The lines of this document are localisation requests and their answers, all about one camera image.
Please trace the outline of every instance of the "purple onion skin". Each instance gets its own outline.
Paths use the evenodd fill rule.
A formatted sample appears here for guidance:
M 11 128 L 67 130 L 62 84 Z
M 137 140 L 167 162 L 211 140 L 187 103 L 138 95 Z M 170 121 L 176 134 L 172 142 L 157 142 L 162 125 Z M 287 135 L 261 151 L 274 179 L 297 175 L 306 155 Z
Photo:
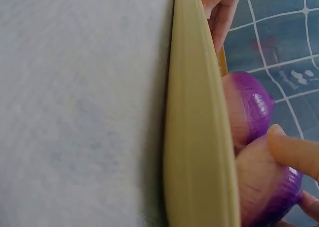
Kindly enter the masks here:
M 274 160 L 266 136 L 245 147 L 236 166 L 243 227 L 274 224 L 301 201 L 302 174 Z
M 267 133 L 274 111 L 275 100 L 263 85 L 247 72 L 231 73 L 239 90 L 249 128 L 247 144 Z
M 302 173 L 291 167 L 285 167 L 285 172 L 286 178 L 279 184 L 277 191 L 267 203 L 267 208 L 256 218 L 253 226 L 275 224 L 302 200 Z

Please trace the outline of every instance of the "fingernail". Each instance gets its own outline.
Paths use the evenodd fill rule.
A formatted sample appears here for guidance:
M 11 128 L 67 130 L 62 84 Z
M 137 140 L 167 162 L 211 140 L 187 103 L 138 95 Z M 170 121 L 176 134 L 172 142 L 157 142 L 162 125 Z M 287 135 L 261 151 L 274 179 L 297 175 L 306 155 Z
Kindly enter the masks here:
M 282 130 L 282 128 L 278 124 L 274 124 L 270 127 L 268 130 L 268 134 L 271 135 L 277 135 L 277 136 L 285 136 L 285 132 Z
M 210 7 L 205 7 L 205 16 L 207 19 L 210 19 L 210 16 L 211 16 L 211 12 L 213 11 L 212 8 Z

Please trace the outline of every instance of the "onion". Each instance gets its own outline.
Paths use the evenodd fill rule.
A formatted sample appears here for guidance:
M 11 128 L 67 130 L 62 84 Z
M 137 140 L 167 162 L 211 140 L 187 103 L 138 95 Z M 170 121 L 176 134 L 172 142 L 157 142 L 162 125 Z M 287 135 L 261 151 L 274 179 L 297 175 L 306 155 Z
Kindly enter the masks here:
M 242 149 L 236 167 L 243 227 L 275 223 L 301 200 L 302 174 L 274 160 L 265 135 Z
M 233 142 L 237 150 L 265 135 L 271 123 L 274 99 L 246 72 L 222 77 Z

